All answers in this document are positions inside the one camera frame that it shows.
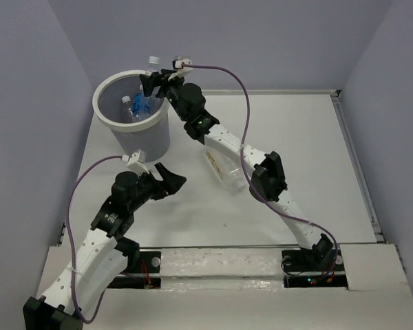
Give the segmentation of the blue label bottle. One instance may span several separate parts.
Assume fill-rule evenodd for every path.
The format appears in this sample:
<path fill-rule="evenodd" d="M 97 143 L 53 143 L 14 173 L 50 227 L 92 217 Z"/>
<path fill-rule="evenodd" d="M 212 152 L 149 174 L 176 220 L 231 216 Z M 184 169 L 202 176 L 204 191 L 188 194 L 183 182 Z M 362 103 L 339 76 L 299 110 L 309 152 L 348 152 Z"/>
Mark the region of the blue label bottle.
<path fill-rule="evenodd" d="M 146 97 L 142 92 L 138 92 L 134 96 L 132 113 L 137 121 L 147 119 L 151 116 L 152 110 L 152 99 L 151 97 Z"/>

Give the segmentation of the large clear bottle cream label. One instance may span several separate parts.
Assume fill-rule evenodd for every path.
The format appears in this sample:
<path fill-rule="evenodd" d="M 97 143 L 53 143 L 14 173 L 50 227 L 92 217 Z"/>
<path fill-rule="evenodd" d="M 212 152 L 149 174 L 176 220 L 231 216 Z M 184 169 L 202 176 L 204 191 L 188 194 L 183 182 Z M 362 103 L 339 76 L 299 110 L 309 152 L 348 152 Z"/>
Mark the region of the large clear bottle cream label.
<path fill-rule="evenodd" d="M 244 189 L 245 183 L 239 164 L 209 146 L 205 147 L 205 155 L 225 188 L 232 193 L 239 193 Z"/>

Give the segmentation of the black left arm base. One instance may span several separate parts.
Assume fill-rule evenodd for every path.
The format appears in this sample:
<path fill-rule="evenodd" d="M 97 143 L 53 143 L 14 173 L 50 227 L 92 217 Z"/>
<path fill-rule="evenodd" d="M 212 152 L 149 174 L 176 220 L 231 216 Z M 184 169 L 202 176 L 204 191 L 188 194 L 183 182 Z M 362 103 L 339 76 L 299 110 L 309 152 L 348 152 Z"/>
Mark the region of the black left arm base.
<path fill-rule="evenodd" d="M 109 289 L 160 289 L 161 287 L 161 251 L 141 250 L 138 260 L 129 262 L 127 269 L 121 272 L 109 284 Z"/>

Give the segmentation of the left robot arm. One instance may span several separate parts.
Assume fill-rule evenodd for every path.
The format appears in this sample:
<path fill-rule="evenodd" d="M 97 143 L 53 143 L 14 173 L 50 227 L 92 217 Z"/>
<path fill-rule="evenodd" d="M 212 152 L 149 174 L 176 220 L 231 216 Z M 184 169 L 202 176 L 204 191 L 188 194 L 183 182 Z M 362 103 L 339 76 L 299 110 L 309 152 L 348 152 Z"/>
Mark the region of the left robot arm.
<path fill-rule="evenodd" d="M 83 242 L 70 240 L 71 261 L 38 298 L 24 304 L 26 329 L 82 329 L 95 320 L 107 287 L 138 265 L 139 244 L 125 236 L 135 212 L 149 200 L 176 194 L 187 180 L 161 163 L 155 168 L 159 179 L 148 170 L 115 176 Z"/>

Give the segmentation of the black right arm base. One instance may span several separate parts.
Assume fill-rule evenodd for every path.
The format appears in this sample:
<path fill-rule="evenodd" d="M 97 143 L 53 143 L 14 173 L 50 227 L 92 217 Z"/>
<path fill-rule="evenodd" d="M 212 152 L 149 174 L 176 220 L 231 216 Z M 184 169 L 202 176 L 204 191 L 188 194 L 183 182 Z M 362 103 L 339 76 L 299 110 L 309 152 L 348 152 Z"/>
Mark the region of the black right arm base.
<path fill-rule="evenodd" d="M 333 249 L 323 263 L 306 260 L 303 250 L 283 250 L 280 267 L 285 288 L 343 287 L 348 280 L 340 251 Z"/>

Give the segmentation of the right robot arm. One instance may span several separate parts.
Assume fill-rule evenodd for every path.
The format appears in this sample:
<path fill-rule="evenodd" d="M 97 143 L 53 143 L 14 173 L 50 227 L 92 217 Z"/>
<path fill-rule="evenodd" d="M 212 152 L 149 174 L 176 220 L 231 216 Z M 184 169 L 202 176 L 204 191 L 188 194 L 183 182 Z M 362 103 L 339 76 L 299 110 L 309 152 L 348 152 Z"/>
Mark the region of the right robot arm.
<path fill-rule="evenodd" d="M 288 191 L 278 153 L 265 153 L 246 144 L 243 137 L 234 136 L 206 110 L 201 88 L 184 80 L 188 69 L 190 65 L 176 70 L 163 69 L 150 75 L 141 74 L 144 94 L 150 96 L 157 89 L 157 98 L 169 102 L 191 139 L 240 163 L 251 195 L 280 217 L 303 252 L 304 264 L 318 270 L 336 250 L 335 238 L 325 228 L 305 218 Z"/>

